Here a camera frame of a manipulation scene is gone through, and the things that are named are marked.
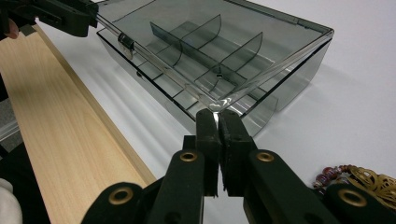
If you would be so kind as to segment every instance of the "light wood surface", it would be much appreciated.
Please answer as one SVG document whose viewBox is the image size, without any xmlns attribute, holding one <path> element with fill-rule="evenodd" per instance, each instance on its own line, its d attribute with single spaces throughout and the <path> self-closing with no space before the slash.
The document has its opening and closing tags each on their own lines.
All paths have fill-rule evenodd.
<svg viewBox="0 0 396 224">
<path fill-rule="evenodd" d="M 155 178 L 36 29 L 0 42 L 0 71 L 51 222 L 79 223 L 106 187 Z"/>
</svg>

